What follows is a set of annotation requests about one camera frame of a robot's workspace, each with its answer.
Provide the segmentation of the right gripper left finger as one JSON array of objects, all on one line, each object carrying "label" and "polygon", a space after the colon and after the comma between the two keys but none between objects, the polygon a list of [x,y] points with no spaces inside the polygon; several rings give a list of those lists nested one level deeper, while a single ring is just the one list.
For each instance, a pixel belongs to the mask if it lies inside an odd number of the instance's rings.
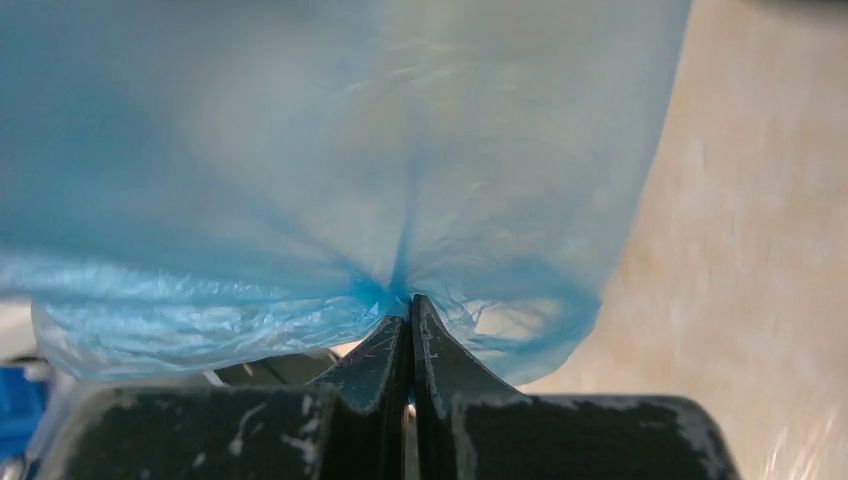
[{"label": "right gripper left finger", "polygon": [[304,385],[126,386],[71,414],[40,479],[399,479],[406,324]]}]

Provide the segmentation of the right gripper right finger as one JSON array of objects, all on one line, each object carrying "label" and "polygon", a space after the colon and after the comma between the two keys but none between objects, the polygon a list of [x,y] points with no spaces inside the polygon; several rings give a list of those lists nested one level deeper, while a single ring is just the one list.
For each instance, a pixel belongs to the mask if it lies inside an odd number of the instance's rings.
[{"label": "right gripper right finger", "polygon": [[717,423],[668,395],[529,395],[494,375],[412,301],[424,479],[735,479]]}]

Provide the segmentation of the blue plastic trash bag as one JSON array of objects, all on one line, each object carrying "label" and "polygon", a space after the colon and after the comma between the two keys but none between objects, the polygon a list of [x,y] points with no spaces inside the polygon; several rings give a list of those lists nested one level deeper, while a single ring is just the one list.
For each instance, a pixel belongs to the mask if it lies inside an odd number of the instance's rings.
[{"label": "blue plastic trash bag", "polygon": [[196,372],[412,297],[497,375],[592,331],[686,1],[5,1],[1,292],[57,367]]}]

